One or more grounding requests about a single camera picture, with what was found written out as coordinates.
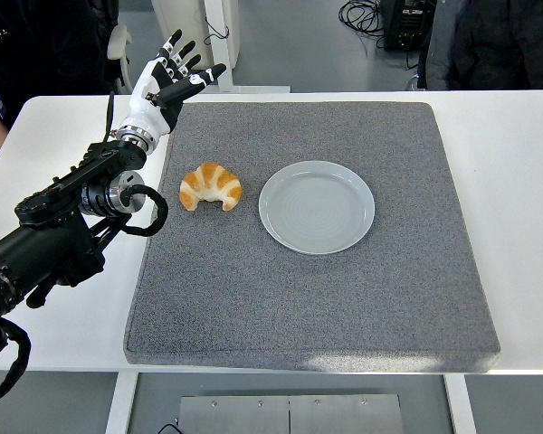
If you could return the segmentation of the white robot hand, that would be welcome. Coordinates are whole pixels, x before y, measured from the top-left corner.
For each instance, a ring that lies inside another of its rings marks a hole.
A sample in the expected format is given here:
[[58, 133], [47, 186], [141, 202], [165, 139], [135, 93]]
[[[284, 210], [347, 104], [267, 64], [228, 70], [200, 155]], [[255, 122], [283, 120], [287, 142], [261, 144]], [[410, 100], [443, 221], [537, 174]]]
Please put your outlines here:
[[218, 63], [204, 70], [192, 71], [201, 56], [192, 53], [195, 42], [181, 49], [176, 43], [182, 32], [175, 31], [149, 61], [130, 94], [129, 114], [121, 121], [115, 134], [119, 140], [136, 138], [155, 145], [173, 131], [185, 100], [206, 89], [226, 71]]

